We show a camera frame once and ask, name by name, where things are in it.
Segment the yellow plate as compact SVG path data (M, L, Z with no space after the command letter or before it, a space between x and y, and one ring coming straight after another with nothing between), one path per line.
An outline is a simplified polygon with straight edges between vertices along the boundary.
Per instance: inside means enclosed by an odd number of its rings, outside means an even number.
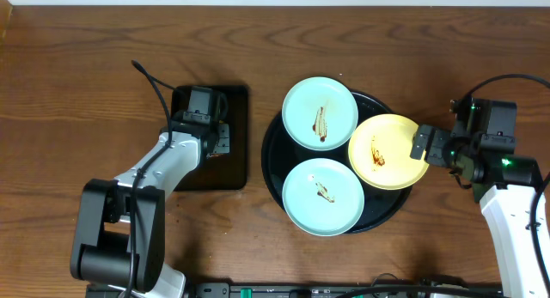
M364 182L383 190L399 190L427 172L425 161L413 159L413 137L419 125L397 114L380 114L362 122L348 144L353 171Z

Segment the light blue plate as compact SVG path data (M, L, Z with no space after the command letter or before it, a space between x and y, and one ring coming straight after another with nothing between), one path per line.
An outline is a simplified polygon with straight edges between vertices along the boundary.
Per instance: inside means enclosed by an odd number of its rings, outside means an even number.
M328 151L351 138L358 125L358 104L344 84L314 76L289 90L282 120L295 143L313 151Z
M347 232L364 211L364 190L356 174L327 158L303 161L291 169L282 199L292 222L317 236Z

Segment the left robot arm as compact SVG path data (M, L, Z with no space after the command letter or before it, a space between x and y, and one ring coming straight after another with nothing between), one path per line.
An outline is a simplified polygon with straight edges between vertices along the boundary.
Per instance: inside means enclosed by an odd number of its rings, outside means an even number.
M164 261L165 202L204 158L228 151L228 124L180 125L125 173L91 179L82 189L70 274L119 297L182 297L186 278Z

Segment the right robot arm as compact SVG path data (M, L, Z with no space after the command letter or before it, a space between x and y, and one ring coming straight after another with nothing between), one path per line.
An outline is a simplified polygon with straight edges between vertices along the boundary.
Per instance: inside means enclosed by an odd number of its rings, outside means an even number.
M451 131L430 125L417 128L411 157L445 167L471 189L489 227L504 295L549 295L549 230L538 163L517 156L515 126L497 123Z

